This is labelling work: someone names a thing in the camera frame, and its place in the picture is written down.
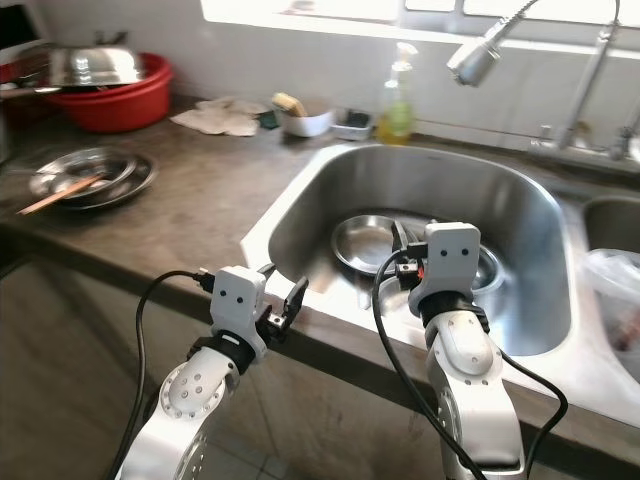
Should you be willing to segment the stainless steel double sink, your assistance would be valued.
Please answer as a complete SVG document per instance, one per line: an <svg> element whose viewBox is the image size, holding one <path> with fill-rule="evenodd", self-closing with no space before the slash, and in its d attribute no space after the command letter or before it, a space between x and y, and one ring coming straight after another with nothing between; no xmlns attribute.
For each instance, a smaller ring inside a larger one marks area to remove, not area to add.
<svg viewBox="0 0 640 480"><path fill-rule="evenodd" d="M494 342L572 406L640 429L640 383L611 352L582 274L594 248L640 248L640 191L494 155L348 143L316 151L239 246L252 268L274 262L274 296L307 276L311 323L372 330L369 282L330 243L339 223L364 214L415 232L429 221L475 225L504 269L500 287L476 294Z"/></svg>

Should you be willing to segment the deep steel bowl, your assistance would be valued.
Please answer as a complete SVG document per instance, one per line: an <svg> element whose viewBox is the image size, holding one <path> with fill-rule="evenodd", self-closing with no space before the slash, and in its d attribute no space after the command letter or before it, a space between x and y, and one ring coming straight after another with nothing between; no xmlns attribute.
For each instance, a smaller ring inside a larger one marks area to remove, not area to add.
<svg viewBox="0 0 640 480"><path fill-rule="evenodd" d="M498 257L485 244L480 247L480 250L475 278L472 280L472 292L475 294L494 291L504 282L504 269Z"/></svg>

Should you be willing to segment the white rectangular tray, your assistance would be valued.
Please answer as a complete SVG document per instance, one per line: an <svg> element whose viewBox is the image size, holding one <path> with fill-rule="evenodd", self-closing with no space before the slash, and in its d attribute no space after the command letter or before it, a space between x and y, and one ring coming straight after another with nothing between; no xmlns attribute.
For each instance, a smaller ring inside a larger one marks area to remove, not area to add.
<svg viewBox="0 0 640 480"><path fill-rule="evenodd" d="M360 141L369 140L371 136L372 128L375 127L374 116L372 116L369 113L371 115L372 122L369 125L367 125L366 128L347 127L347 125L342 125L342 123L344 120L344 116L346 116L348 110L349 109L346 109L343 111L342 114L335 116L335 120L332 125L332 131L334 133L334 136L339 138L339 140L347 140L347 141L360 142Z"/></svg>

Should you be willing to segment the yellow dish soap bottle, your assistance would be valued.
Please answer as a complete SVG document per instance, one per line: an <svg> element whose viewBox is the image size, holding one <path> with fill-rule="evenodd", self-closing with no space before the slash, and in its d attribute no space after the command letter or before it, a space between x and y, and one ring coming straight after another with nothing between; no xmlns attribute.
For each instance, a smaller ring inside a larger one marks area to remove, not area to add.
<svg viewBox="0 0 640 480"><path fill-rule="evenodd" d="M381 145L404 146L413 133L413 105L410 97L411 63L419 50L407 42L396 45L396 60L390 64L388 78L383 83L381 110L375 136Z"/></svg>

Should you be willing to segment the small white bowl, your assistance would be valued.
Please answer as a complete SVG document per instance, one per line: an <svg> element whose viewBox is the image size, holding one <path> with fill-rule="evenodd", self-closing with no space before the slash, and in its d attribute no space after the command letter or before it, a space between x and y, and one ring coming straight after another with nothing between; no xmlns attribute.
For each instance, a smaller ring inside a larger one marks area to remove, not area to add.
<svg viewBox="0 0 640 480"><path fill-rule="evenodd" d="M329 105L324 105L319 111L308 110L308 116L294 116L279 108L271 111L283 132L294 137L319 137L332 129L335 120L335 109Z"/></svg>

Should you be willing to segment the crumpled beige cloth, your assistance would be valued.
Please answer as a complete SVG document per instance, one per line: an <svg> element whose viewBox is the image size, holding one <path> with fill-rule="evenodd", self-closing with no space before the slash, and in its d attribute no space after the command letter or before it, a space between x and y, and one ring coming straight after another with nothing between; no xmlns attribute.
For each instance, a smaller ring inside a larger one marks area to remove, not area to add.
<svg viewBox="0 0 640 480"><path fill-rule="evenodd" d="M259 115L269 113L260 102L219 97L196 102L195 108L172 116L170 120L204 134L252 137L259 129Z"/></svg>

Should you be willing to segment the yellow sponge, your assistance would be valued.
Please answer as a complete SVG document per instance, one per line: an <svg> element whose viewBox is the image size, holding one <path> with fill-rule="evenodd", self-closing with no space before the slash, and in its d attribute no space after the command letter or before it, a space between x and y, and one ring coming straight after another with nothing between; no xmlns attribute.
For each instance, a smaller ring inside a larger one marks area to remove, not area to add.
<svg viewBox="0 0 640 480"><path fill-rule="evenodd" d="M276 92L271 96L271 104L274 108L284 111L292 116L308 116L306 106L302 104L297 97L289 95L289 93Z"/></svg>

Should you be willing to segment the flexible steel spray faucet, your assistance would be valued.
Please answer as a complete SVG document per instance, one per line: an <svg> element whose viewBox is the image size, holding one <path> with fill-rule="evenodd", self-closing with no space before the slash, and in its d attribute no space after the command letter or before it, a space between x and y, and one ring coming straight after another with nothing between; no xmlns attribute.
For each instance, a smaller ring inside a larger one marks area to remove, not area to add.
<svg viewBox="0 0 640 480"><path fill-rule="evenodd" d="M480 86L480 83L500 60L499 46L504 38L509 35L512 29L515 29L522 19L526 18L527 10L539 1L527 0L515 12L504 15L498 22L495 22L484 35L458 47L451 59L445 64L451 72L454 82L468 87ZM594 54L588 60L579 87L573 95L566 123L548 140L544 140L544 138L531 140L529 147L527 147L527 154L534 157L544 157L554 163L581 166L581 168L600 170L600 172L640 174L640 156L632 154L631 150L632 141L640 133L640 109L636 110L631 124L620 129L617 142L612 146L591 148L579 147L573 143L577 134L580 133L580 116L584 113L588 100L593 96L596 77L602 73L605 59L611 52L614 33L621 27L621 8L622 0L614 0L613 18L602 24L602 29L596 36Z"/></svg>

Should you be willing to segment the clear plastic bag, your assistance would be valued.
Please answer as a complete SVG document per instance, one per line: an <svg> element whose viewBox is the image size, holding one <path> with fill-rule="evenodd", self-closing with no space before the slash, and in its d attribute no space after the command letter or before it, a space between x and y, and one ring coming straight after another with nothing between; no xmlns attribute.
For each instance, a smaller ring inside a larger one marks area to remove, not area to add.
<svg viewBox="0 0 640 480"><path fill-rule="evenodd" d="M582 274L595 292L611 352L640 383L640 253L591 250Z"/></svg>

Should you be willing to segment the red plastic basin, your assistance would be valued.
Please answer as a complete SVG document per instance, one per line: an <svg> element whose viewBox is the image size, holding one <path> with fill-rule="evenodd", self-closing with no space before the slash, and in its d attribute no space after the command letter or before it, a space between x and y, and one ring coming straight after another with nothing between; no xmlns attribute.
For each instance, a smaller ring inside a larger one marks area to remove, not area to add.
<svg viewBox="0 0 640 480"><path fill-rule="evenodd" d="M164 56L143 52L147 78L96 93L55 93L47 100L59 106L83 131L113 134L137 131L164 119L172 105L174 69Z"/></svg>

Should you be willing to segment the white window frame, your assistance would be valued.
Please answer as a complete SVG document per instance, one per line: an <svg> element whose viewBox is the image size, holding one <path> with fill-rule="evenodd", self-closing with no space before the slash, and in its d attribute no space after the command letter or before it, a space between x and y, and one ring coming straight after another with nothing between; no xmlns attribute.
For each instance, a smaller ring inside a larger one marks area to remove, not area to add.
<svg viewBox="0 0 640 480"><path fill-rule="evenodd" d="M416 32L479 36L529 0L200 0L206 20L283 29L392 36ZM607 20L614 0L539 0L512 38L586 45Z"/></svg>

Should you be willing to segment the wooden handled ladle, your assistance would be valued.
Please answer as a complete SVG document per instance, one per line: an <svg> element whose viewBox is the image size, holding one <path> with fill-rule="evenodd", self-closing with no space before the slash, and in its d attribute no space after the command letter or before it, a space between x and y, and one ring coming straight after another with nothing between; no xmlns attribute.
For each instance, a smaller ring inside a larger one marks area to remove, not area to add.
<svg viewBox="0 0 640 480"><path fill-rule="evenodd" d="M59 87L32 87L32 88L14 88L14 90L1 90L0 99L22 99L22 97L50 95L50 93L60 93Z"/></svg>

